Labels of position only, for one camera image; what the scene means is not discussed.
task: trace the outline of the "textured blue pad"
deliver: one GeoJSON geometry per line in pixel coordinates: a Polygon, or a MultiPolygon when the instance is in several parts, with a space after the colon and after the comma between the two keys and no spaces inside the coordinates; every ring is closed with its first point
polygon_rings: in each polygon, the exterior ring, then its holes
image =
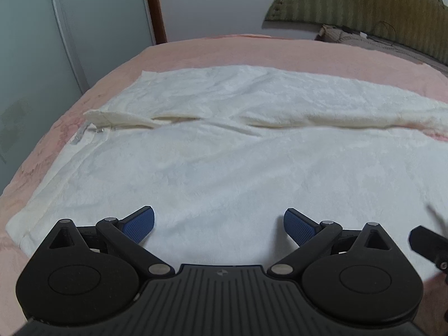
{"type": "Polygon", "coordinates": [[[290,210],[287,210],[283,216],[283,226],[286,233],[299,246],[302,246],[317,233],[315,226],[313,227],[290,210]]]}
{"type": "Polygon", "coordinates": [[[151,207],[140,209],[133,219],[123,224],[122,232],[134,240],[137,244],[141,242],[154,228],[154,211],[151,207]]]}

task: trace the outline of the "logo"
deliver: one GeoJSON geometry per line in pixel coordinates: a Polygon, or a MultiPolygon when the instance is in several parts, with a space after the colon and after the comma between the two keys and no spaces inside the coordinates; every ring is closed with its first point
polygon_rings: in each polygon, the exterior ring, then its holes
{"type": "Polygon", "coordinates": [[[217,275],[219,275],[219,276],[225,276],[225,275],[228,274],[228,271],[225,270],[225,269],[221,269],[221,270],[218,270],[216,273],[217,273],[217,275]]]}

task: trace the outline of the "pink bedsheet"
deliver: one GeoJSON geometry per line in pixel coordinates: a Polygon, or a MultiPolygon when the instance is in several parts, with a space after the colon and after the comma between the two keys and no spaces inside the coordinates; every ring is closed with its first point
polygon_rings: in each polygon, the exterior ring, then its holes
{"type": "MultiPolygon", "coordinates": [[[[408,89],[448,103],[448,79],[440,72],[353,46],[240,35],[180,41],[144,50],[102,78],[53,124],[0,196],[0,335],[11,334],[25,321],[15,297],[15,282],[27,257],[6,234],[5,225],[27,203],[62,147],[84,122],[82,114],[102,106],[133,83],[143,70],[160,72],[229,64],[355,78],[408,89]]],[[[424,307],[416,318],[431,335],[448,331],[441,321],[447,309],[443,279],[438,276],[425,283],[424,307]]]]}

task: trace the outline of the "white blanket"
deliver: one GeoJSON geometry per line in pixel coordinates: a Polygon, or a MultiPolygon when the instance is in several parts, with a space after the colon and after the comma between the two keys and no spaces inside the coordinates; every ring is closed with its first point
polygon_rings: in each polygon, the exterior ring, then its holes
{"type": "Polygon", "coordinates": [[[104,131],[66,145],[7,224],[27,255],[58,219],[87,226],[151,205],[156,224],[142,245],[175,268],[266,267],[295,248],[281,222],[294,207],[347,229],[379,222],[422,278],[435,272],[407,237],[418,225],[438,230],[426,204],[448,214],[448,144],[422,133],[447,134],[446,104],[230,66],[143,73],[86,116],[104,131]]]}

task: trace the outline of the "blue gripper pad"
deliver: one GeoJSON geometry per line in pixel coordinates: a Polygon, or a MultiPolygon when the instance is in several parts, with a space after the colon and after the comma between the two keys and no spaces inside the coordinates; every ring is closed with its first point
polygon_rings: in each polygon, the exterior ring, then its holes
{"type": "Polygon", "coordinates": [[[140,210],[118,221],[117,227],[138,244],[154,228],[154,211],[150,206],[142,207],[140,210]]]}
{"type": "Polygon", "coordinates": [[[302,246],[320,230],[321,226],[294,208],[288,208],[283,216],[283,227],[294,242],[302,246]]]}

